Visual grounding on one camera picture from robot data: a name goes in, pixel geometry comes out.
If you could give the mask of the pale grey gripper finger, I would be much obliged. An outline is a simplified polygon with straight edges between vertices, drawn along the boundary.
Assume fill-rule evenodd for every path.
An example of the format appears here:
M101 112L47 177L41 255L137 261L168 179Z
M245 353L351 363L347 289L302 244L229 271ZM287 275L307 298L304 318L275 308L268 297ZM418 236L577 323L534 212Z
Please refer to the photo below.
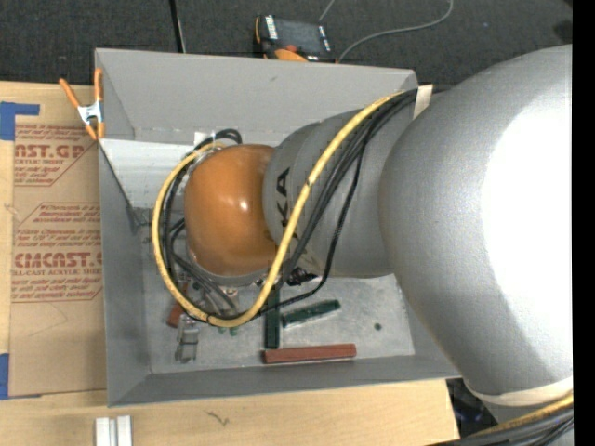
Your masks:
M200 338L200 322L195 319L187 320L187 357L195 361Z
M187 315L180 315L178 318L178 329L177 329L177 347L175 351L175 360L180 363L186 363L188 356L186 354L186 330L187 330Z

